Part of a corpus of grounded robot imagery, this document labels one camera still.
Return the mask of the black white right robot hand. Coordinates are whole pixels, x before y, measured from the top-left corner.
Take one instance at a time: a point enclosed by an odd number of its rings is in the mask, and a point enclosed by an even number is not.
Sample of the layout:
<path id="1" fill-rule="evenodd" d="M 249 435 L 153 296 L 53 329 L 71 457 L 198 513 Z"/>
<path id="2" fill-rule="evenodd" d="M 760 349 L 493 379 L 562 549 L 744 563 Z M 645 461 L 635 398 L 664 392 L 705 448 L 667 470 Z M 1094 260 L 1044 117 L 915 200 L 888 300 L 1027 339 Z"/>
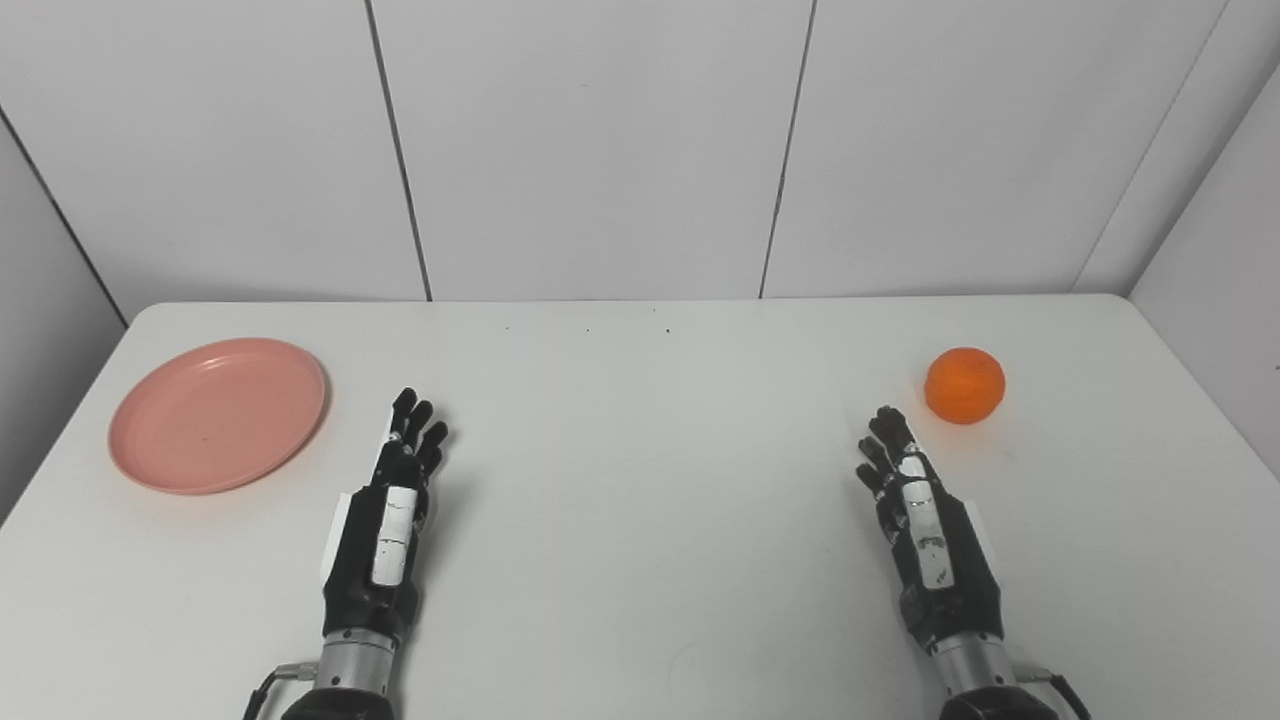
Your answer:
<path id="1" fill-rule="evenodd" d="M 965 503 L 951 495 L 904 414 L 882 406 L 858 448 L 901 591 L 899 611 L 925 651 L 955 635 L 1005 637 L 1001 591 Z"/>

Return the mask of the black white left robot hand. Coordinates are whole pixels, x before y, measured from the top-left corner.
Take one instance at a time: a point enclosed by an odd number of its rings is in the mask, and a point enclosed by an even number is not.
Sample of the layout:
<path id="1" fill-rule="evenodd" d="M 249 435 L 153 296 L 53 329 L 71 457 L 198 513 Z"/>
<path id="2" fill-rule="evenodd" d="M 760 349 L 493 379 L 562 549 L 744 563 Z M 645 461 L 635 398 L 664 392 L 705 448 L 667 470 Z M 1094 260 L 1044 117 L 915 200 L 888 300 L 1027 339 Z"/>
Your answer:
<path id="1" fill-rule="evenodd" d="M 323 587 L 324 635 L 371 632 L 401 643 L 413 625 L 413 566 L 448 434 L 429 400 L 411 387 L 399 392 L 371 478 L 346 506 Z"/>

